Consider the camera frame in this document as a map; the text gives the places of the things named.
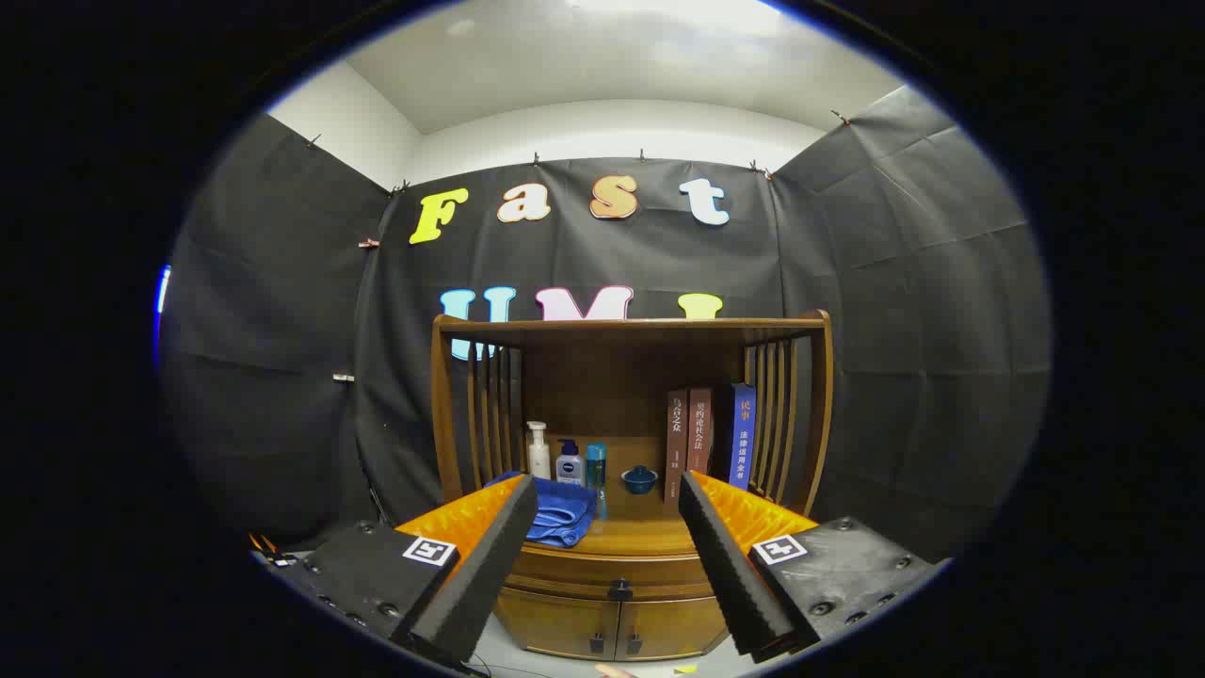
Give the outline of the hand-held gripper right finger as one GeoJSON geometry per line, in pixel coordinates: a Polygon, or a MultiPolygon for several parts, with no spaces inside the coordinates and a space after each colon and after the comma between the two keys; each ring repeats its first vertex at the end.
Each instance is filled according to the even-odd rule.
{"type": "Polygon", "coordinates": [[[694,471],[678,511],[736,652],[757,664],[878,621],[947,567],[860,519],[817,523],[694,471]]]}

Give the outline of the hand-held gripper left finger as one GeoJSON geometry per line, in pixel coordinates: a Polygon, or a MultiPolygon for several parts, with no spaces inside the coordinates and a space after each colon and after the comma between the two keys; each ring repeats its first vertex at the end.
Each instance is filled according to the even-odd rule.
{"type": "Polygon", "coordinates": [[[274,574],[362,633],[462,666],[535,515],[537,484],[515,474],[400,526],[362,521],[307,554],[275,552],[274,574]]]}

